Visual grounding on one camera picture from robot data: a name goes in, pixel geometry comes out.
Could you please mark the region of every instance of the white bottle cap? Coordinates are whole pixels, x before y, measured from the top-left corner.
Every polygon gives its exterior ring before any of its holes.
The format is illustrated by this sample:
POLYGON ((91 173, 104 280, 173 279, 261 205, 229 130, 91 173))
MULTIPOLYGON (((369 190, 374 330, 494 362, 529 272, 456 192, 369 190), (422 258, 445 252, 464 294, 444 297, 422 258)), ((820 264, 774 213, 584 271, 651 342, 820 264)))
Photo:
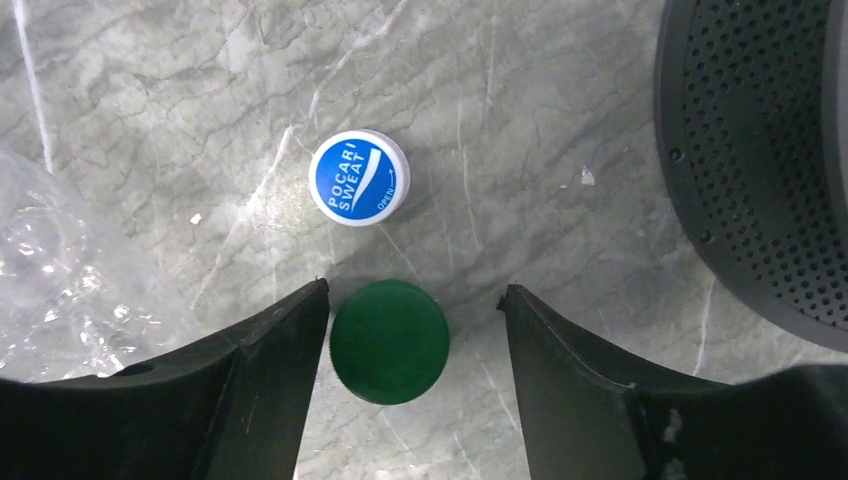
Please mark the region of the white bottle cap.
POLYGON ((342 225, 374 225, 397 210, 409 193, 409 163, 389 137, 350 130, 315 152, 309 189, 321 211, 342 225))

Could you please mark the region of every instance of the pocari sweat logo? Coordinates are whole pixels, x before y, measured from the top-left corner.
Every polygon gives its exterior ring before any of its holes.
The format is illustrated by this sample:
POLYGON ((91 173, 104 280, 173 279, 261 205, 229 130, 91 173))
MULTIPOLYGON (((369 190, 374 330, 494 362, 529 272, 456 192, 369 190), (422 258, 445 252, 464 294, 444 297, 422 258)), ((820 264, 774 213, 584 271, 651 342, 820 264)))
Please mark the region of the pocari sweat logo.
POLYGON ((396 172, 386 152, 367 140, 343 140, 318 161, 315 186, 333 213, 350 219, 371 218, 397 193, 396 172))

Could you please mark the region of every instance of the marble surface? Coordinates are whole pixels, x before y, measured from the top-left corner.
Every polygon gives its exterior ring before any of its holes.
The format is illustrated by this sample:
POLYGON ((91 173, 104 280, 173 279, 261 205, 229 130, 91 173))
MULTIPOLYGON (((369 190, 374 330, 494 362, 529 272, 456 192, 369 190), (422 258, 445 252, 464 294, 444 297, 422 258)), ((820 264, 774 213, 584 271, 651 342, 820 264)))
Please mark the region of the marble surface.
POLYGON ((325 351, 302 480, 528 478, 507 282, 705 378, 846 360, 741 305, 683 234, 654 139, 661 0, 21 1, 0 6, 0 138, 119 224, 207 332, 320 276, 336 303, 397 277, 444 306, 451 357, 407 405, 353 397, 325 351), (312 151, 357 127, 411 163, 379 227, 307 191, 312 151))

